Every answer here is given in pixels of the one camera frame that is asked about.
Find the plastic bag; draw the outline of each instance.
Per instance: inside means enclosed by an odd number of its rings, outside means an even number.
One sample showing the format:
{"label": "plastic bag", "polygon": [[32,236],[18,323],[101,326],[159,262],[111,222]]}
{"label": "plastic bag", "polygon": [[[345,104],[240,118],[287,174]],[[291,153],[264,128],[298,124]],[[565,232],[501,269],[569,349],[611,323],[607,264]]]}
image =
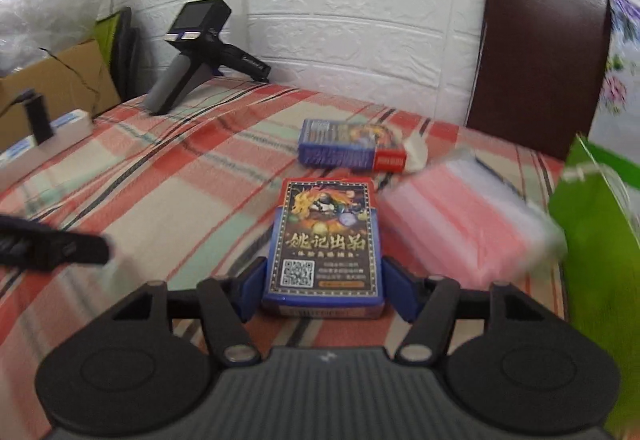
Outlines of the plastic bag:
{"label": "plastic bag", "polygon": [[2,76],[88,39],[102,1],[0,0]]}
{"label": "plastic bag", "polygon": [[566,253],[562,229],[471,153],[455,151],[378,198],[382,225],[430,274],[486,289]]}

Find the pink plastic bag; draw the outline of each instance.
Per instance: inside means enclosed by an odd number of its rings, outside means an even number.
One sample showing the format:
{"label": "pink plastic bag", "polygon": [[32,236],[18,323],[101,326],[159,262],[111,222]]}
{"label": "pink plastic bag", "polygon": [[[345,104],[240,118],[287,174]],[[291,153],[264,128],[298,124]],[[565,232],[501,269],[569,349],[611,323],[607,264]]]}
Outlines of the pink plastic bag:
{"label": "pink plastic bag", "polygon": [[566,251],[562,229],[470,153],[456,152],[378,198],[383,225],[431,274],[484,289]]}

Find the camera screen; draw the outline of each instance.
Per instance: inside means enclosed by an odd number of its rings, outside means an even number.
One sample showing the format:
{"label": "camera screen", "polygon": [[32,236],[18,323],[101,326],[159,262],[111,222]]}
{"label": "camera screen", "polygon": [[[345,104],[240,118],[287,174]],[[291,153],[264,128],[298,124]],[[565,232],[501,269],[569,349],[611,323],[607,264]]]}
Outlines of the camera screen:
{"label": "camera screen", "polygon": [[185,28],[197,28],[204,20],[205,15],[211,8],[211,2],[206,3],[191,3],[184,6],[177,19],[174,21],[174,25],[171,27],[171,31],[183,30]]}

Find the qr code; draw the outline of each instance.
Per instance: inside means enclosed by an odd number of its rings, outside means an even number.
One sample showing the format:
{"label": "qr code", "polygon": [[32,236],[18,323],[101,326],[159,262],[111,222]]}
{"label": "qr code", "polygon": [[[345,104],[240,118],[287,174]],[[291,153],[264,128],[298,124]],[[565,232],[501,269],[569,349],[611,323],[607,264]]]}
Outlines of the qr code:
{"label": "qr code", "polygon": [[280,284],[293,288],[313,288],[315,261],[300,259],[285,259],[282,262],[282,277]]}

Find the red plaid tablecloth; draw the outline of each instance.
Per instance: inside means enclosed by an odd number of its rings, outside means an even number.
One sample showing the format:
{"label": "red plaid tablecloth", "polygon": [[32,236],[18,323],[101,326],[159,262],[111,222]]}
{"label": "red plaid tablecloth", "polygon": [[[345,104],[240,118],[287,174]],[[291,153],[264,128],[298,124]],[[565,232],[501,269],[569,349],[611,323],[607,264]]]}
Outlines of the red plaid tablecloth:
{"label": "red plaid tablecloth", "polygon": [[[167,116],[146,115],[140,99],[118,106],[97,119],[90,139],[0,195],[0,212],[104,233],[116,245],[104,268],[69,266],[52,276],[0,270],[0,438],[35,440],[48,430],[33,377],[49,350],[147,280],[182,289],[210,275],[237,275],[266,249],[283,178],[350,174],[300,165],[296,143],[305,118],[375,121],[404,137],[418,132],[430,160],[471,147],[541,205],[561,170],[539,153],[406,111],[227,78],[201,87]],[[397,180],[373,179],[379,187]],[[400,254],[382,240],[385,253]],[[557,265],[532,272],[520,286],[563,315]],[[175,328],[204,346],[196,323]],[[408,325],[387,308],[375,321],[259,314],[247,328],[263,352],[272,344],[383,344],[393,352]],[[453,346],[480,330],[459,323]]]}

